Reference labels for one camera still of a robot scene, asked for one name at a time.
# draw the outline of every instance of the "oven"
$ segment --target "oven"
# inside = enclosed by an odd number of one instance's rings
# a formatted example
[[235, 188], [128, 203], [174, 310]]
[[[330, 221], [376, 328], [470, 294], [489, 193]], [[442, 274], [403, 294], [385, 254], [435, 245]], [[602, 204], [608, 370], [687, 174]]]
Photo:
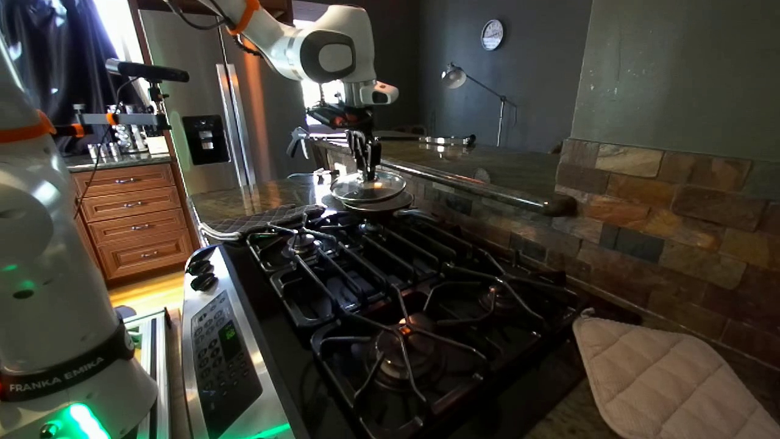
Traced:
[[584, 308], [412, 209], [268, 221], [189, 260], [194, 436], [520, 436], [584, 377]]

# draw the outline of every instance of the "stone tile backsplash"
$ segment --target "stone tile backsplash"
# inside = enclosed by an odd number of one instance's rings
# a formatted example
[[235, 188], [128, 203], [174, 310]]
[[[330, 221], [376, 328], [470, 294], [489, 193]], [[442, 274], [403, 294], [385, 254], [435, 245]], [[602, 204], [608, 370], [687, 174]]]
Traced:
[[576, 217], [411, 177], [417, 206], [780, 366], [780, 166], [570, 138]]

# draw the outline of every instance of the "stainless steel refrigerator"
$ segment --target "stainless steel refrigerator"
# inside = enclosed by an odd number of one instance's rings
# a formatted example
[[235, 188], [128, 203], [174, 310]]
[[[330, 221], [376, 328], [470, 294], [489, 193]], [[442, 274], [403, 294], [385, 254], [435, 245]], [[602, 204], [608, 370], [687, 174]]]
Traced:
[[163, 111], [189, 194], [252, 191], [316, 169], [286, 152], [290, 132], [305, 121], [300, 83], [241, 50], [222, 27], [194, 28], [158, 9], [141, 9], [140, 19], [152, 64], [190, 74], [190, 83], [163, 83]]

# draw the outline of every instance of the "cabinet drawer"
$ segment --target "cabinet drawer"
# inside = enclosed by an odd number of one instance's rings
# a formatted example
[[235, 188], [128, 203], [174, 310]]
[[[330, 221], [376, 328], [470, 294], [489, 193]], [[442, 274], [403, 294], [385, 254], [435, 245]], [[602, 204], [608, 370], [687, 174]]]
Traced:
[[150, 214], [150, 211], [174, 211], [179, 209], [179, 197], [174, 188], [162, 191], [140, 191], [133, 194], [90, 194], [82, 204], [88, 225], [94, 227], [101, 220], [118, 220], [128, 214]]
[[122, 237], [134, 237], [145, 242], [146, 237], [155, 237], [162, 230], [171, 230], [174, 233], [185, 231], [183, 220], [179, 217], [179, 209], [162, 209], [152, 214], [133, 214], [121, 220], [106, 220], [94, 221], [90, 233], [99, 244]]
[[102, 274], [108, 281], [136, 276], [166, 266], [179, 266], [189, 259], [189, 237], [183, 231], [157, 231], [152, 238], [112, 238], [99, 245]]
[[169, 166], [101, 169], [96, 174], [73, 174], [73, 180], [82, 197], [174, 188]]

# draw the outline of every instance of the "wall light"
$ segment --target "wall light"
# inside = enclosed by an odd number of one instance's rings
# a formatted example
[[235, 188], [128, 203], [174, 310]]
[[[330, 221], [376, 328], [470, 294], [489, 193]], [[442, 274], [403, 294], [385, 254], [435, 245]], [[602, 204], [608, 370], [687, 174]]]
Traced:
[[507, 99], [507, 96], [492, 89], [491, 85], [485, 85], [484, 81], [468, 75], [462, 65], [457, 64], [450, 64], [444, 70], [442, 70], [442, 81], [450, 85], [450, 88], [463, 88], [468, 81], [481, 85], [485, 93], [495, 96], [497, 97], [497, 130], [495, 130], [495, 147], [503, 147], [503, 132], [504, 132], [504, 109], [507, 105], [512, 105]]

